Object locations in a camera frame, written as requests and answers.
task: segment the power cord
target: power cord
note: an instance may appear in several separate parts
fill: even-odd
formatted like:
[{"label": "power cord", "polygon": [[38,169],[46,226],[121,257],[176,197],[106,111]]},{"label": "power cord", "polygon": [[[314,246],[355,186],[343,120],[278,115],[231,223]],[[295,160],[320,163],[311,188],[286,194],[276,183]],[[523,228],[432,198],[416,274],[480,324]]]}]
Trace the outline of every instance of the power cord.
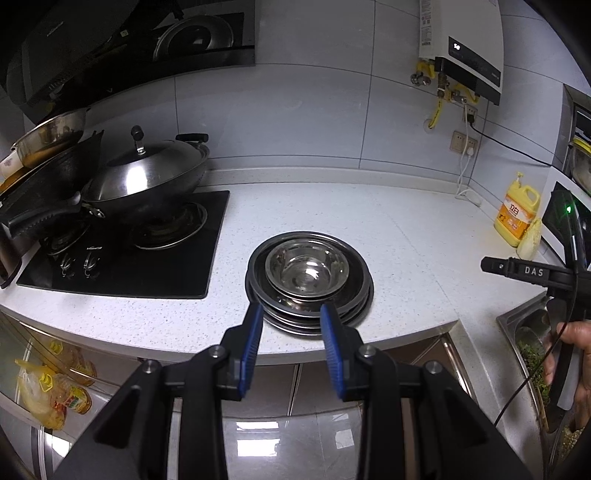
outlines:
[{"label": "power cord", "polygon": [[515,390],[515,392],[513,393],[513,395],[511,395],[511,398],[509,400],[507,400],[507,403],[505,403],[505,406],[502,408],[501,412],[499,413],[499,416],[496,418],[495,420],[495,427],[498,425],[499,421],[501,420],[501,417],[503,416],[503,414],[506,412],[506,410],[509,408],[509,405],[511,405],[511,402],[515,399],[515,397],[519,394],[519,392],[521,390],[523,390],[523,387],[526,386],[528,384],[528,382],[533,378],[533,376],[537,373],[537,371],[540,369],[540,367],[543,365],[543,363],[546,361],[546,359],[550,356],[550,354],[552,353],[552,351],[554,350],[554,348],[556,347],[556,344],[558,343],[558,341],[560,340],[560,337],[562,337],[562,334],[564,333],[564,329],[566,328],[566,326],[570,323],[570,320],[573,316],[573,310],[574,310],[574,304],[577,300],[577,290],[579,289],[579,275],[578,273],[575,271],[574,273],[574,290],[573,290],[573,297],[571,299],[571,303],[570,303],[570,308],[569,308],[569,312],[565,318],[565,322],[564,325],[562,326],[562,328],[560,329],[560,333],[558,334],[558,337],[556,337],[556,339],[554,340],[554,342],[552,342],[552,344],[550,345],[550,348],[548,349],[548,351],[545,353],[545,355],[542,357],[542,360],[540,360],[538,362],[538,364],[535,366],[534,370],[532,372],[530,372],[530,374],[527,376],[527,378],[523,381],[523,383],[519,386],[519,388],[517,390]]},{"label": "power cord", "polygon": [[477,130],[476,127],[474,127],[474,122],[476,120],[474,118],[474,115],[470,114],[470,115],[467,116],[467,118],[468,118],[468,123],[470,123],[470,127],[472,127],[472,129],[477,134],[481,134],[483,137],[488,138],[489,140],[492,140],[493,142],[496,142],[499,145],[502,145],[503,147],[508,148],[509,150],[512,150],[512,151],[517,152],[517,153],[520,153],[521,155],[525,155],[526,157],[531,158],[532,160],[536,161],[537,163],[541,163],[542,165],[545,165],[547,167],[551,167],[552,166],[551,163],[548,163],[548,162],[545,162],[545,161],[542,161],[542,160],[538,160],[537,158],[532,157],[531,155],[529,155],[529,154],[527,154],[525,152],[522,152],[521,150],[517,150],[516,148],[510,147],[509,145],[505,145],[503,142],[499,142],[498,140],[496,140],[496,139],[494,139],[492,137],[489,137],[488,135],[486,135],[485,133],[481,132],[480,130]]},{"label": "power cord", "polygon": [[[463,111],[463,119],[466,123],[466,141],[464,143],[464,150],[462,151],[462,156],[460,157],[460,175],[458,176],[457,182],[456,182],[457,189],[456,189],[455,198],[457,198],[458,200],[468,200],[468,201],[472,202],[474,205],[476,205],[477,207],[479,207],[482,202],[480,201],[480,199],[478,197],[472,199],[469,196],[467,196],[467,194],[469,192],[473,192],[473,190],[470,188],[462,190],[462,181],[464,180],[464,174],[466,173],[468,165],[470,164],[470,160],[474,156],[474,149],[472,147],[468,148],[468,142],[470,139],[468,136],[469,131],[468,131],[467,104],[464,104],[464,108],[462,111]],[[463,161],[464,161],[464,156],[466,155],[466,153],[468,153],[468,161],[466,162],[466,165],[462,165]]]}]

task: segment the electrical outlet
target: electrical outlet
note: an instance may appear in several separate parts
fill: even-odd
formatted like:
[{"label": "electrical outlet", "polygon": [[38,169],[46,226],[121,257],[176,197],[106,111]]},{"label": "electrical outlet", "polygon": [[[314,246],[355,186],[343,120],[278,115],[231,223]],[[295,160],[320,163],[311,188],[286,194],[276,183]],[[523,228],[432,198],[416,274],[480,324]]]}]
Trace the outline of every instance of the electrical outlet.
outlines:
[{"label": "electrical outlet", "polygon": [[478,116],[478,108],[468,103],[466,105],[466,112],[468,115],[474,115],[474,120],[476,120],[476,117]]},{"label": "electrical outlet", "polygon": [[[464,152],[464,146],[466,145],[466,134],[462,132],[455,131],[452,133],[452,143],[449,146],[449,149],[452,152],[462,153]],[[476,154],[476,150],[478,150],[478,140],[468,137],[468,146],[466,147],[466,151],[468,148],[472,147],[474,149],[474,155]]]}]

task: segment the chopped vegetables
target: chopped vegetables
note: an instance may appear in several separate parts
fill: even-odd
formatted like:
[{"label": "chopped vegetables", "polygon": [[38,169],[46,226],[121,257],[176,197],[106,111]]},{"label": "chopped vegetables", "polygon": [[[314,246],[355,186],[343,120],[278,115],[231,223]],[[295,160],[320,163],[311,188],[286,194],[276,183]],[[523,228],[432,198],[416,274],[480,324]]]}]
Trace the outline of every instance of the chopped vegetables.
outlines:
[{"label": "chopped vegetables", "polygon": [[[527,371],[530,373],[533,372],[534,368],[540,363],[543,358],[543,355],[540,355],[539,352],[536,351],[531,345],[527,345],[522,342],[518,342],[517,348],[521,352],[521,356],[525,362],[525,366],[527,367]],[[550,401],[550,386],[546,385],[544,381],[544,368],[540,367],[538,371],[533,375],[531,378],[532,383],[540,392],[540,396],[542,398],[542,403],[544,407],[548,405]]]},{"label": "chopped vegetables", "polygon": [[581,436],[581,433],[583,433],[583,429],[571,432],[570,428],[564,428],[564,430],[562,431],[560,447],[558,449],[558,456],[561,462],[567,457],[567,455],[573,449],[574,444],[577,443],[577,440]]}]

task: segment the wok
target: wok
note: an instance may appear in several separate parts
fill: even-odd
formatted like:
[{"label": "wok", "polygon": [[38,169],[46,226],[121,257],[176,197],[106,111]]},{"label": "wok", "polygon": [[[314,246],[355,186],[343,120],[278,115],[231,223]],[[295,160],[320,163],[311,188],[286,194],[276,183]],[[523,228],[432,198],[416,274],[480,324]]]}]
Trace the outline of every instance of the wok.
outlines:
[{"label": "wok", "polygon": [[144,146],[141,127],[134,126],[131,135],[135,141],[132,151],[108,162],[80,191],[70,192],[67,200],[23,212],[10,222],[10,231],[22,232],[82,209],[99,218],[131,225],[165,217],[203,176],[209,156],[203,142],[208,137],[183,134],[176,140]]}]

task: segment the white countertop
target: white countertop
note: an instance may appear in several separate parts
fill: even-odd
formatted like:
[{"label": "white countertop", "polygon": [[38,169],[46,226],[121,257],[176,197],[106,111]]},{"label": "white countertop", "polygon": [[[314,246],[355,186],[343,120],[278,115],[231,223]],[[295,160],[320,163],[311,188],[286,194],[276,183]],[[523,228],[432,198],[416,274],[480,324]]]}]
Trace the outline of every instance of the white countertop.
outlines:
[{"label": "white countertop", "polygon": [[[515,251],[478,207],[446,193],[364,184],[210,188],[231,194],[205,299],[89,296],[13,283],[0,293],[2,309],[83,345],[178,361],[218,343],[229,326],[241,323],[248,306],[246,266],[261,242],[288,231],[324,232],[357,249],[374,279],[371,310],[358,326],[365,342],[403,345],[448,331],[459,320],[452,336],[489,417],[518,385],[517,362],[495,319],[542,289],[480,271],[482,257],[506,258]],[[260,364],[322,357],[321,340],[293,337],[265,324]],[[514,415],[523,417],[529,405],[527,399],[521,407],[517,401]],[[516,423],[519,431],[505,434],[527,456],[524,435],[532,432],[531,409],[525,416],[525,426]]]}]

